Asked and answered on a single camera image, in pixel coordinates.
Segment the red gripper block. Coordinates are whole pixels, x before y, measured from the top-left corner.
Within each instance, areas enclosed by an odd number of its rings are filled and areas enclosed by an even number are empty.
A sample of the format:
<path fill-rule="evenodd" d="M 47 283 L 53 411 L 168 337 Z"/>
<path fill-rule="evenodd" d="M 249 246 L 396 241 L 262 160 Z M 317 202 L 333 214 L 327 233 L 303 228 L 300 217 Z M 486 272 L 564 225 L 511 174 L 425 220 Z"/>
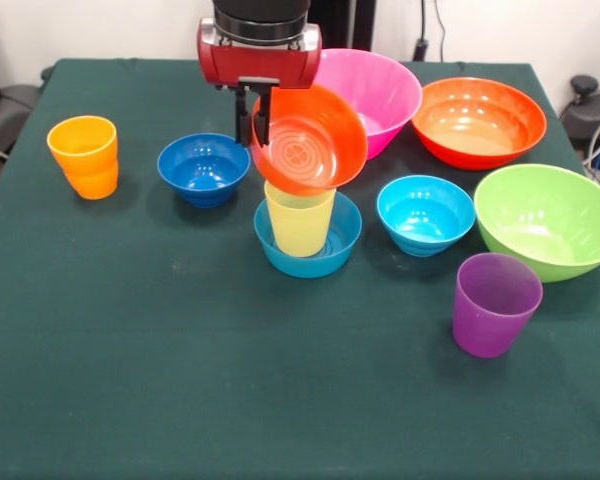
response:
<path fill-rule="evenodd" d="M 212 85 L 238 87 L 260 83 L 287 89 L 313 84 L 321 59 L 322 37 L 318 25 L 308 24 L 298 39 L 279 45 L 249 45 L 226 37 L 210 17 L 198 26 L 197 51 L 205 80 Z M 236 142 L 250 146 L 256 136 L 261 146 L 269 144 L 271 87 L 256 87 L 259 107 L 247 109 L 251 86 L 235 90 Z"/>

